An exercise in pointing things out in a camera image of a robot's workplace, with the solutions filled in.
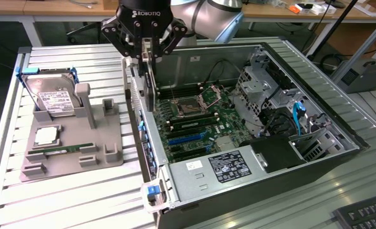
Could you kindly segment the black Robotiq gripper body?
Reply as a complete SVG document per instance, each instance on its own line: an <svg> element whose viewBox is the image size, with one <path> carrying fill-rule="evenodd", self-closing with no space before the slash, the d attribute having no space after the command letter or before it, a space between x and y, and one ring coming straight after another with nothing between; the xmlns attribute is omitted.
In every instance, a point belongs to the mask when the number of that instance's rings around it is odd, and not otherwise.
<svg viewBox="0 0 376 229"><path fill-rule="evenodd" d="M160 38L174 16L168 0L120 0L117 21L132 37Z"/></svg>

